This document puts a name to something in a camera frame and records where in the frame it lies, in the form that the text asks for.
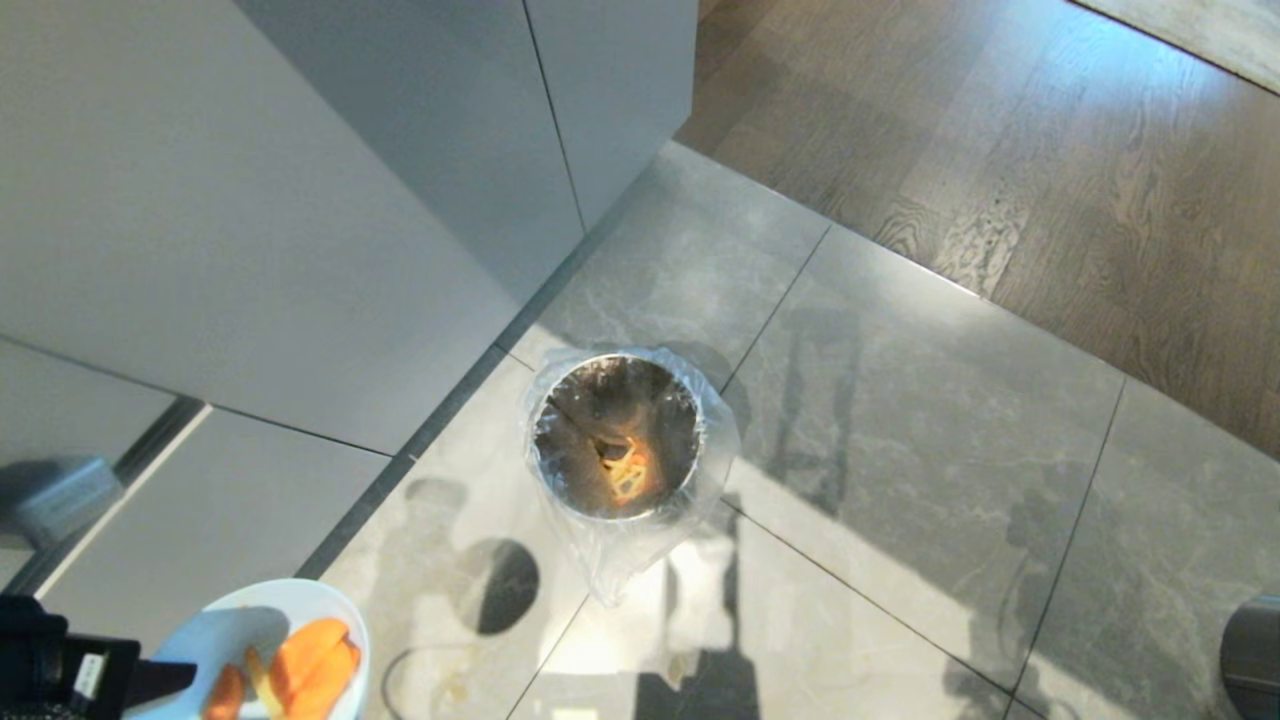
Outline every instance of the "food scrap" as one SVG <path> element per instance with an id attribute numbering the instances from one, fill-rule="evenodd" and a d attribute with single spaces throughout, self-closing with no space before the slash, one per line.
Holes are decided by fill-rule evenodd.
<path id="1" fill-rule="evenodd" d="M 643 442 L 627 438 L 627 451 L 617 460 L 602 460 L 609 478 L 613 503 L 627 505 L 645 495 L 653 484 L 649 473 L 649 448 Z"/>
<path id="2" fill-rule="evenodd" d="M 284 641 L 270 670 L 256 647 L 244 648 L 250 685 L 271 720 L 329 716 L 360 667 L 360 648 L 351 643 L 348 632 L 347 624 L 334 618 L 308 623 Z M 227 665 L 209 694 L 202 720 L 237 720 L 243 702 L 243 675 Z"/>

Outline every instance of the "cabinet door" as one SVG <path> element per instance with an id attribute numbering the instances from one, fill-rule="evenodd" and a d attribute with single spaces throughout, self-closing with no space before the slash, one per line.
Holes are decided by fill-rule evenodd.
<path id="1" fill-rule="evenodd" d="M 581 237 L 520 0 L 8 0 L 0 67 L 0 332 L 215 405 L 394 452 Z"/>
<path id="2" fill-rule="evenodd" d="M 0 340 L 0 468 L 74 455 L 114 464 L 173 400 Z M 26 541 L 0 536 L 0 588 L 32 555 Z"/>
<path id="3" fill-rule="evenodd" d="M 154 651 L 188 616 L 287 578 L 388 459 L 214 410 L 46 584 L 77 632 Z"/>
<path id="4" fill-rule="evenodd" d="M 529 19 L 590 228 L 689 117 L 698 0 L 535 0 Z"/>

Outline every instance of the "marble floor tile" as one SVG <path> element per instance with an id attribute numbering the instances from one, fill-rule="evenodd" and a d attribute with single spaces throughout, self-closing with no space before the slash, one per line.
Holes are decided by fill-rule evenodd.
<path id="1" fill-rule="evenodd" d="M 538 368 L 557 347 L 664 345 L 723 387 L 829 225 L 669 142 L 512 355 Z"/>
<path id="2" fill-rule="evenodd" d="M 512 717 L 978 720 L 1009 702 L 721 505 L 622 606 L 586 602 Z"/>
<path id="3" fill-rule="evenodd" d="M 832 228 L 730 384 L 740 507 L 1011 689 L 1123 386 Z"/>
<path id="4" fill-rule="evenodd" d="M 372 638 L 366 717 L 506 717 L 586 597 L 538 503 L 503 360 L 323 580 Z"/>
<path id="5" fill-rule="evenodd" d="M 1018 697 L 1050 719 L 1235 719 L 1222 629 L 1280 593 L 1280 464 L 1129 380 Z"/>
<path id="6" fill-rule="evenodd" d="M 1020 702 L 1012 702 L 1009 705 L 1009 715 L 1005 715 L 1005 720 L 1043 720 L 1039 715 L 1036 715 L 1025 705 Z"/>

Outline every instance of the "plastic bag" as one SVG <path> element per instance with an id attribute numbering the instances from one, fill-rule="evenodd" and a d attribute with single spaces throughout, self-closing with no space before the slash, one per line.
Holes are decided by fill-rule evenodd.
<path id="1" fill-rule="evenodd" d="M 544 509 L 611 607 L 696 530 L 741 445 L 716 388 L 664 347 L 548 354 L 525 418 Z"/>

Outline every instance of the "hardwood floor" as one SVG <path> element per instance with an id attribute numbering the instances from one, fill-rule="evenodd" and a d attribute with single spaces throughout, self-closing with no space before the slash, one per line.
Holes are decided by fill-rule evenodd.
<path id="1" fill-rule="evenodd" d="M 676 136 L 1280 457 L 1280 97 L 1065 0 L 701 0 Z"/>

